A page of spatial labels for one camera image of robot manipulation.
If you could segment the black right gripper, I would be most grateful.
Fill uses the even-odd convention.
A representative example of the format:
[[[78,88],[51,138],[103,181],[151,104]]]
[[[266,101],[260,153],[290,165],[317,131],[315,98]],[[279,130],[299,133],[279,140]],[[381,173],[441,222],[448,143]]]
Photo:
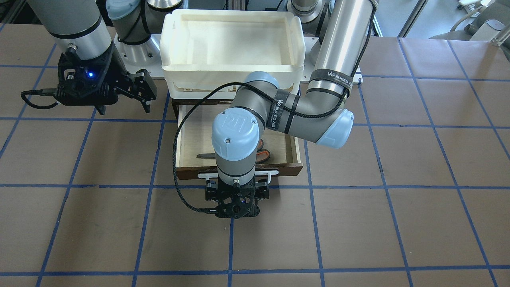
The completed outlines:
[[[101,55],[82,60],[78,49],[69,46],[60,56],[58,63],[59,83],[53,98],[65,106],[94,106],[101,115],[107,105],[118,101],[118,94],[138,100],[145,113],[151,112],[151,102],[157,96],[151,92],[128,91],[153,90],[154,80],[150,72],[141,69],[128,73],[115,46],[110,46]]]

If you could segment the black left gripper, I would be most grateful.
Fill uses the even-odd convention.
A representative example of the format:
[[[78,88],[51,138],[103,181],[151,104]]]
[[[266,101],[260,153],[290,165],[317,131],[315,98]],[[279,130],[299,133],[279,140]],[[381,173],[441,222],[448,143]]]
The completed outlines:
[[[218,179],[218,182],[206,180],[205,199],[215,201],[217,207],[210,209],[219,218],[256,217],[260,214],[259,200],[269,199],[267,179],[251,179],[244,185],[233,186]]]

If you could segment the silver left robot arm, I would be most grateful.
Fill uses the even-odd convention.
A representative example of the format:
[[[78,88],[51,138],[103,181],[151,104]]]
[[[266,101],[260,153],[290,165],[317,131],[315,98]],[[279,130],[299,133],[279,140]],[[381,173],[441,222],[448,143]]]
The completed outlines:
[[[377,0],[337,0],[302,96],[280,89],[268,73],[250,73],[231,106],[212,123],[217,182],[206,181],[206,200],[219,218],[255,217],[269,197],[269,180],[255,181],[257,146],[268,130],[339,149],[353,113],[343,107],[370,37]]]

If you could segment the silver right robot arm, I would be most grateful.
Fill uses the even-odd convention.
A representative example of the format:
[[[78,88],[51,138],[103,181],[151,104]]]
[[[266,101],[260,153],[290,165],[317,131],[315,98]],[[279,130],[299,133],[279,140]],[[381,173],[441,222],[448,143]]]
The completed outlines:
[[[157,88],[146,69],[129,73],[94,0],[29,0],[37,18],[62,49],[56,88],[21,92],[32,108],[93,106],[101,115],[124,95],[149,113]]]

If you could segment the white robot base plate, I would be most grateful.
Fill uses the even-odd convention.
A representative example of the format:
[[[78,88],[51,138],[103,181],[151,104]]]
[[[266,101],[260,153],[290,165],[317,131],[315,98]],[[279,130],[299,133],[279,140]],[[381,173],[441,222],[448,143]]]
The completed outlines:
[[[160,34],[153,34],[146,43],[129,45],[121,43],[114,37],[114,43],[129,73],[141,69],[147,70],[153,79],[163,79],[164,73],[160,57]]]

